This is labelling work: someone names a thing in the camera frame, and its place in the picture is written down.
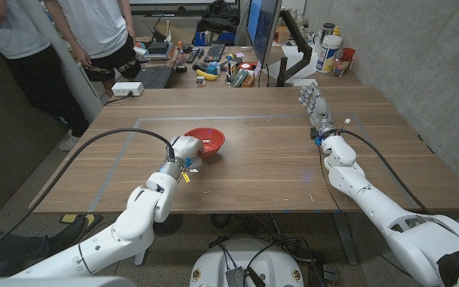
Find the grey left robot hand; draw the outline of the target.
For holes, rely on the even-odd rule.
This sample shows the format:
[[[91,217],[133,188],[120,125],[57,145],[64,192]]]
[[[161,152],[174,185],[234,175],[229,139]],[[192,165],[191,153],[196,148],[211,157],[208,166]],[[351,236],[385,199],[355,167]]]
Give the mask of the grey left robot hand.
[[[193,136],[174,136],[171,138],[170,144],[175,157],[167,159],[160,167],[159,172],[178,179],[186,169],[201,166],[202,161],[198,154],[204,151],[204,146],[200,139]]]

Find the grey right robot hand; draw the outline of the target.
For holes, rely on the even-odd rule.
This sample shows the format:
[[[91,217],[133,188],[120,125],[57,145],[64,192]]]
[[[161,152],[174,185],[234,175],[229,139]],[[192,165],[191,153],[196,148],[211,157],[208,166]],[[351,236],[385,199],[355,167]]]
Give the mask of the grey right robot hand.
[[[332,113],[327,101],[321,95],[318,85],[314,82],[309,87],[303,86],[300,90],[299,102],[305,108],[312,124],[310,137],[325,138],[334,132]]]

